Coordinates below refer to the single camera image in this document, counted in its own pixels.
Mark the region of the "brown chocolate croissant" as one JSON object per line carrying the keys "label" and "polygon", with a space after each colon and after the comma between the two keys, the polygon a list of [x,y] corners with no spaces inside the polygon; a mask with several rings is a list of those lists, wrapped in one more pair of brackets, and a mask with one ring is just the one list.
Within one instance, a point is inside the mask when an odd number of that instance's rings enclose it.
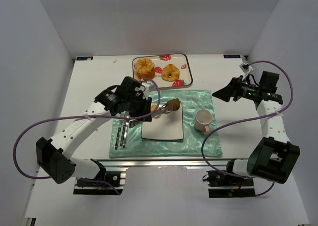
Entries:
{"label": "brown chocolate croissant", "polygon": [[180,100],[178,98],[171,99],[166,103],[166,110],[169,111],[177,111],[180,108]]}

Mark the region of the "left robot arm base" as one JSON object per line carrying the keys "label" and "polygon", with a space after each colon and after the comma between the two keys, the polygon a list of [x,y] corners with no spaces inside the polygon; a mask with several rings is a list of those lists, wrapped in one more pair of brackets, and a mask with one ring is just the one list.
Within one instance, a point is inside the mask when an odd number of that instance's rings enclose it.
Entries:
{"label": "left robot arm base", "polygon": [[103,179],[88,182],[76,179],[74,195],[121,195],[126,180],[127,167],[107,167]]}

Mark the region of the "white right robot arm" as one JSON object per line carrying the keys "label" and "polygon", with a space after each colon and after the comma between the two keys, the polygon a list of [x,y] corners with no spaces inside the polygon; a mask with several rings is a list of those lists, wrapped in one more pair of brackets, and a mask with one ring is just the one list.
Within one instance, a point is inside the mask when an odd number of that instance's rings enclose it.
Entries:
{"label": "white right robot arm", "polygon": [[276,94],[279,75],[263,72],[258,84],[242,78],[232,78],[226,87],[212,96],[225,102],[240,98],[253,101],[261,117],[262,139],[248,159],[229,161],[227,172],[284,184],[300,155],[300,148],[290,142],[280,114],[283,100],[281,95]]}

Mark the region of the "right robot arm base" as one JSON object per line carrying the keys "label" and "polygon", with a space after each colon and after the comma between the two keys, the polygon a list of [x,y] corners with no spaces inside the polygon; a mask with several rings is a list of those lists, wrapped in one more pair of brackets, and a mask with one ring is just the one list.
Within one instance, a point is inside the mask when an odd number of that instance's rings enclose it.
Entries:
{"label": "right robot arm base", "polygon": [[209,198],[250,198],[256,195],[252,179],[207,171],[202,181],[208,183]]}

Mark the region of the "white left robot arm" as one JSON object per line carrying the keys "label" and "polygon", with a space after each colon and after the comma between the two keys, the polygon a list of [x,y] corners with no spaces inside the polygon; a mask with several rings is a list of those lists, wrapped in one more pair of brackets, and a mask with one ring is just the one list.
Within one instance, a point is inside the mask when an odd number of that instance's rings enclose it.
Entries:
{"label": "white left robot arm", "polygon": [[95,97],[83,117],[76,118],[68,127],[50,139],[36,143],[39,166],[58,184],[71,177],[103,180],[105,167],[95,159],[78,159],[76,149],[101,125],[117,114],[127,112],[130,117],[143,116],[151,110],[150,91],[154,85],[145,82],[131,89],[119,86],[115,92],[106,89]]}

